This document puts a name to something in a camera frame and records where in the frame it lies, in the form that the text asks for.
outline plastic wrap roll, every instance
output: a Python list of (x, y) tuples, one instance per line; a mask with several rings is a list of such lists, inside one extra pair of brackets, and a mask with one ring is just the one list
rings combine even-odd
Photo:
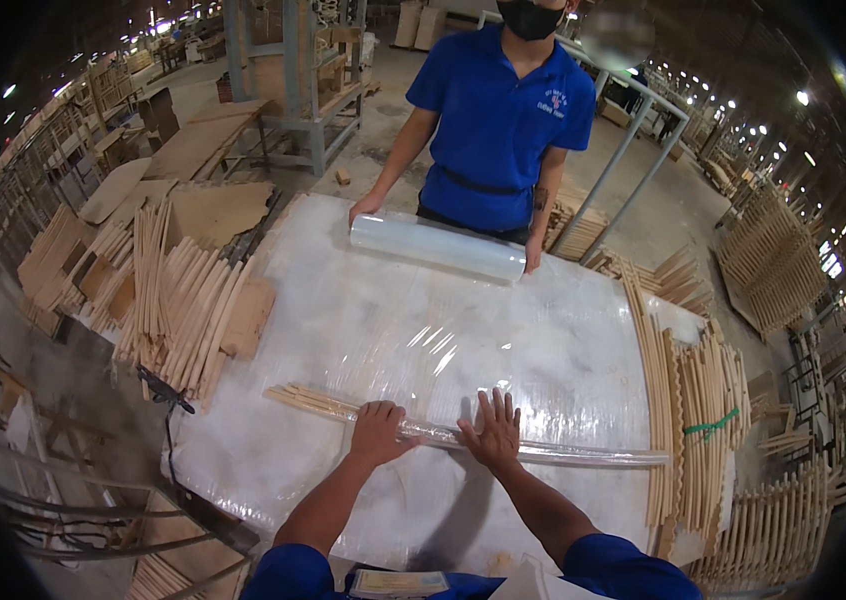
[(367, 214), (353, 220), (350, 244), (503, 282), (517, 282), (527, 263), (522, 248)]

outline table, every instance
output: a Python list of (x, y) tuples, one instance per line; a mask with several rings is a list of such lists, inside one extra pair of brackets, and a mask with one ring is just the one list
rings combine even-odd
[[(174, 440), (181, 484), (272, 537), (346, 451), (346, 426), (263, 395), (298, 382), (348, 401), (393, 400), (453, 426), (476, 388), (523, 408), (523, 437), (646, 450), (646, 387), (623, 287), (542, 257), (514, 286), (349, 246), (351, 202), (296, 198), (263, 239), (256, 275), (277, 289), (253, 360), (227, 361), (207, 415)], [(703, 320), (657, 298), (648, 310), (683, 341)], [(607, 533), (646, 549), (648, 472), (529, 464)], [(420, 447), (378, 468), (333, 555), (379, 567), (508, 574), (523, 555), (559, 572), (503, 488), (465, 452)]]

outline plywood sheet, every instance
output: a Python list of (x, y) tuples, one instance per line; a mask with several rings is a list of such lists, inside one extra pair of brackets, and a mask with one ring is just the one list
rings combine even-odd
[(93, 196), (83, 204), (79, 218), (92, 225), (104, 222), (140, 182), (150, 168), (151, 161), (151, 158), (137, 158), (113, 169), (93, 192)]
[(268, 181), (188, 182), (169, 193), (173, 205), (167, 246), (189, 236), (204, 248), (224, 246), (267, 216)]
[(225, 146), (232, 147), (237, 134), (252, 121), (263, 107), (263, 101), (237, 102), (232, 107), (252, 108), (252, 111), (203, 120), (203, 114), (214, 117), (219, 112), (213, 106), (192, 118), (153, 154), (153, 161), (146, 170), (147, 180), (179, 180), (188, 182), (201, 167)]

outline wooden plank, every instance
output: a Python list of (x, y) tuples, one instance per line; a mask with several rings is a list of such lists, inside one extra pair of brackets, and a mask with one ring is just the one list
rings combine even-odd
[(268, 278), (247, 281), (237, 296), (219, 349), (233, 358), (249, 360), (256, 356), (275, 300), (276, 290)]
[[(264, 101), (226, 104), (225, 108), (229, 111), (249, 108), (252, 108), (252, 111), (224, 117), (217, 116), (224, 110), (220, 107), (208, 109), (212, 112), (202, 111), (193, 117), (192, 123), (183, 126), (153, 154), (153, 160), (142, 178), (188, 182), (201, 171), (204, 164), (215, 157), (218, 151), (228, 152), (228, 149), (233, 147), (240, 132), (253, 121), (257, 114), (260, 114), (264, 105)], [(203, 114), (213, 118), (203, 120), (204, 117), (201, 116)]]
[(137, 158), (119, 165), (106, 175), (93, 196), (79, 210), (79, 218), (92, 225), (104, 222), (129, 195), (151, 167), (152, 158)]

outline wooden block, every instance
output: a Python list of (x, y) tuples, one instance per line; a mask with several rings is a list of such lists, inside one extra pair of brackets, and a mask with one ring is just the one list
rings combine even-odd
[(235, 358), (253, 358), (275, 299), (276, 290), (269, 279), (246, 282), (239, 291), (219, 349)]
[(100, 288), (104, 282), (109, 280), (115, 272), (116, 270), (110, 265), (110, 261), (106, 260), (104, 256), (98, 256), (83, 276), (83, 280), (79, 284), (79, 290), (92, 303), (97, 299), (97, 295), (100, 294)]
[(113, 295), (113, 299), (110, 300), (110, 305), (106, 309), (116, 321), (124, 318), (129, 306), (133, 304), (133, 299), (136, 297), (134, 285), (134, 277), (128, 276), (117, 289), (117, 293)]

